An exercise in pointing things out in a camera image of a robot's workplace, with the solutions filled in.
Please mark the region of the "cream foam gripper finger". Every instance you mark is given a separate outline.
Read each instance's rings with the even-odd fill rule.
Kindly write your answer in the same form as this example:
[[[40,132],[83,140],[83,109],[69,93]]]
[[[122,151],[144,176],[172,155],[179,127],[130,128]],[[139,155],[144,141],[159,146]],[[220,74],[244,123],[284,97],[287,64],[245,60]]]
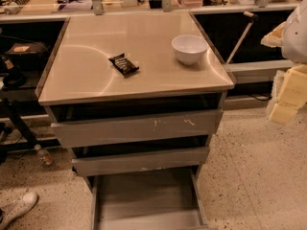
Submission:
[[[270,33],[266,34],[260,41],[264,46],[275,48],[282,46],[282,34],[285,22],[275,27]]]
[[[307,103],[307,65],[300,64],[278,70],[273,80],[272,98],[268,104],[268,119],[286,124]]]

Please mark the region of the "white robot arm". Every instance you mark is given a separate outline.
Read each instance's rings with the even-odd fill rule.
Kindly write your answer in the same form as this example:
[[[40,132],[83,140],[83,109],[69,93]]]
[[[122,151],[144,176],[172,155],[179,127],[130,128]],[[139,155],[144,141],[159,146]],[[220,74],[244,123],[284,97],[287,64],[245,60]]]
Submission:
[[[278,70],[273,80],[268,119],[283,125],[307,103],[307,0],[302,0],[287,20],[261,39],[267,47],[280,47],[282,56],[295,65]]]

